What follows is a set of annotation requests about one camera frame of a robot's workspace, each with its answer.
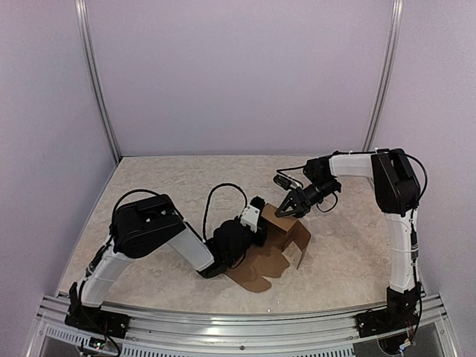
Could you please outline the brown cardboard box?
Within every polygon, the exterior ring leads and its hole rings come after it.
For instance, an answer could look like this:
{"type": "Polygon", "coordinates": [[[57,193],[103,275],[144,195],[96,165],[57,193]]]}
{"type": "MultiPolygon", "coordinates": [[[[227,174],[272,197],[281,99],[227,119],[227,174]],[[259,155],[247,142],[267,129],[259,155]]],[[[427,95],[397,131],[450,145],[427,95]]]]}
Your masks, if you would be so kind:
{"type": "Polygon", "coordinates": [[[245,290],[261,293],[271,288],[271,278],[279,278],[290,266],[299,268],[312,238],[305,225],[294,217],[277,217],[277,208],[267,204],[262,217],[268,224],[264,246],[251,246],[244,262],[225,275],[245,290]],[[290,263],[284,252],[295,245],[300,252],[296,263],[290,263]]]}

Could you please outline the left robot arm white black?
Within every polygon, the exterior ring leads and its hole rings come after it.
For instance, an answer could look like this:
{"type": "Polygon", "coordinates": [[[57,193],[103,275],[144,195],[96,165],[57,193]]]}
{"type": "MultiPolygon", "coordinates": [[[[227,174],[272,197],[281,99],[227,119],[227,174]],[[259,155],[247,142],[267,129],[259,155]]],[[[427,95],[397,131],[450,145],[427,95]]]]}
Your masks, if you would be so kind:
{"type": "Polygon", "coordinates": [[[261,217],[266,203],[259,196],[246,200],[238,216],[223,222],[205,239],[167,194],[145,193],[145,199],[116,203],[106,241],[87,265],[84,278],[69,289],[68,313],[87,330],[103,325],[101,305],[122,272],[164,245],[178,252],[203,278],[212,278],[238,267],[251,246],[266,241],[267,227],[261,217]]]}

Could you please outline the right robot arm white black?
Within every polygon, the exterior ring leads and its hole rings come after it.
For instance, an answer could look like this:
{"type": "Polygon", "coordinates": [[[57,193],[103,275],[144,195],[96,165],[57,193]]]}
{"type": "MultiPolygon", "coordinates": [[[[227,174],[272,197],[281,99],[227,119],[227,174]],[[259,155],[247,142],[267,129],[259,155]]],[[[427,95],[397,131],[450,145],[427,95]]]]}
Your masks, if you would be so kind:
{"type": "Polygon", "coordinates": [[[287,195],[276,216],[302,218],[326,197],[341,192],[340,177],[366,178],[373,183],[376,204],[384,214],[390,237],[390,282],[387,308],[380,315],[385,329],[395,330],[415,313],[421,295],[417,272],[419,246],[417,209],[426,186],[420,184],[412,164],[416,158],[403,149],[339,152],[309,159],[300,166],[309,185],[279,169],[273,181],[287,195]]]}

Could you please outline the right aluminium frame post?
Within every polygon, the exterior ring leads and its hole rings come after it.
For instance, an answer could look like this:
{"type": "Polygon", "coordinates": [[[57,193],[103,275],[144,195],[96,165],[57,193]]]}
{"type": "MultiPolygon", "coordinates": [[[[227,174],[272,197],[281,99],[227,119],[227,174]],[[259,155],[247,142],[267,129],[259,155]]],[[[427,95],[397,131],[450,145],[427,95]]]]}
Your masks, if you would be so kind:
{"type": "Polygon", "coordinates": [[[385,46],[385,55],[382,63],[382,69],[379,77],[379,83],[376,91],[376,98],[370,116],[362,150],[370,151],[373,148],[382,113],[385,105],[387,91],[391,82],[393,64],[399,43],[399,35],[404,11],[404,0],[394,0],[392,2],[392,11],[390,15],[390,27],[385,46]]]}

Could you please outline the aluminium frame post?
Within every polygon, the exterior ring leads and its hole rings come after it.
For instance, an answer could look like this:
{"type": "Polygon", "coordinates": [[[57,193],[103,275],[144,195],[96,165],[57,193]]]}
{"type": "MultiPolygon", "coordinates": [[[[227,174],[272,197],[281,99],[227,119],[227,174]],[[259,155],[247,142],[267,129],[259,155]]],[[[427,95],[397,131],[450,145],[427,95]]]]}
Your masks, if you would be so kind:
{"type": "Polygon", "coordinates": [[[80,32],[80,39],[82,42],[83,53],[86,60],[87,72],[89,75],[92,93],[100,116],[100,122],[106,136],[109,146],[109,151],[112,154],[115,165],[119,165],[122,155],[118,145],[112,122],[109,117],[106,101],[103,94],[103,89],[100,82],[100,75],[97,68],[97,63],[94,53],[94,45],[92,41],[91,28],[89,24],[89,15],[87,8],[87,1],[76,0],[74,2],[77,23],[80,32]]]}
{"type": "Polygon", "coordinates": [[[382,63],[382,69],[379,77],[379,83],[376,91],[376,98],[370,116],[362,150],[370,151],[373,148],[382,113],[385,105],[387,91],[391,82],[393,64],[399,43],[399,35],[404,11],[404,0],[394,0],[392,2],[392,11],[390,15],[390,27],[385,46],[385,55],[382,63]]]}

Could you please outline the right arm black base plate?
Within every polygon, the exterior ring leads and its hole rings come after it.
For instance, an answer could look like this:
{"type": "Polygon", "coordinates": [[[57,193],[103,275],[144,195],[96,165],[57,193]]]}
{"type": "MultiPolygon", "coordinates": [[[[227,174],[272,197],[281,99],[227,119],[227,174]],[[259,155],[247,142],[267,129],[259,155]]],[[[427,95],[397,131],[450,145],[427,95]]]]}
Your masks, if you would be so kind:
{"type": "Polygon", "coordinates": [[[415,312],[409,315],[391,315],[387,309],[368,309],[355,317],[356,327],[360,338],[373,335],[381,335],[388,332],[415,327],[419,322],[419,316],[415,312]]]}

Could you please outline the front aluminium frame rail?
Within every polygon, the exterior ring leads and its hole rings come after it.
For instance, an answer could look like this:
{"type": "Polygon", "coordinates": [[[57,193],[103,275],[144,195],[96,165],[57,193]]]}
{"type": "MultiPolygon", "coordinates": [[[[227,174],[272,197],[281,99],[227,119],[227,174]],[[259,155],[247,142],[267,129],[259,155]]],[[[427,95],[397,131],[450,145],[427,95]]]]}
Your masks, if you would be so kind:
{"type": "MultiPolygon", "coordinates": [[[[462,356],[439,295],[422,299],[415,345],[403,356],[462,356]]],[[[388,356],[379,339],[361,338],[356,316],[383,303],[321,312],[258,315],[206,314],[105,303],[103,309],[128,315],[125,339],[115,338],[122,356],[388,356]]],[[[33,320],[24,356],[46,356],[47,342],[66,347],[67,356],[86,355],[89,340],[102,338],[64,324],[68,299],[45,296],[33,320]]]]}

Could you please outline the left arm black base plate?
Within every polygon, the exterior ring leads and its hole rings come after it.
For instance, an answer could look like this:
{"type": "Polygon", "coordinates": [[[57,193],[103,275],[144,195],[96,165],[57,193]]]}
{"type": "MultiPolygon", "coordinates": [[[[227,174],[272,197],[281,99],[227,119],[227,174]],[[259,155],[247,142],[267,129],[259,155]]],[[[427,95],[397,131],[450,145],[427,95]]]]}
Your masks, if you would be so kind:
{"type": "Polygon", "coordinates": [[[87,306],[70,307],[65,324],[88,332],[107,335],[113,338],[125,338],[130,317],[125,314],[91,308],[87,306]]]}

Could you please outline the left aluminium frame post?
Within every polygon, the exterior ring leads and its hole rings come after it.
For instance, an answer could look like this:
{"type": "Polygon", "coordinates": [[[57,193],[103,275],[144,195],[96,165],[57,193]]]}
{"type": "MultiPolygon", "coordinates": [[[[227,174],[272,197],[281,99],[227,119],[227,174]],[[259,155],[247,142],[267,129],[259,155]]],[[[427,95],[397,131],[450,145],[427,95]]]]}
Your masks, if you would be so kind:
{"type": "Polygon", "coordinates": [[[89,24],[89,15],[87,8],[87,1],[76,0],[74,2],[77,23],[80,32],[80,39],[82,42],[83,53],[86,60],[87,72],[89,75],[92,93],[100,116],[100,122],[106,136],[109,146],[109,151],[112,154],[115,165],[119,165],[122,155],[118,145],[112,122],[109,117],[106,101],[103,94],[103,89],[100,82],[100,75],[97,68],[97,63],[94,53],[94,45],[92,41],[91,28],[89,24]]]}

